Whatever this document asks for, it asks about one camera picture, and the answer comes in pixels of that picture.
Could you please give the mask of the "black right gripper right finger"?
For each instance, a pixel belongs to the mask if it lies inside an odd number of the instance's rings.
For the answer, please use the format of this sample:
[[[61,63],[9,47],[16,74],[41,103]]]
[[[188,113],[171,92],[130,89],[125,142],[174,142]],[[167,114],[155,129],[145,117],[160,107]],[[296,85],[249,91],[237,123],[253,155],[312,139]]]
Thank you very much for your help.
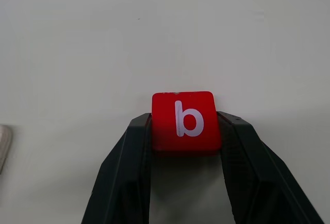
[[[322,223],[284,161],[240,117],[218,112],[221,161],[235,223]]]

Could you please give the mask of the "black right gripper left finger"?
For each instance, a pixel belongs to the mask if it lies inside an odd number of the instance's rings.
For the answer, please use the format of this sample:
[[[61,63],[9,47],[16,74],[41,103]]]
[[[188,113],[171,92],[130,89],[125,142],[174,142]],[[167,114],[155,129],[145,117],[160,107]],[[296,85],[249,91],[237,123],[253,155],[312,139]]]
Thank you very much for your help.
[[[101,164],[82,223],[148,223],[152,116],[131,120]]]

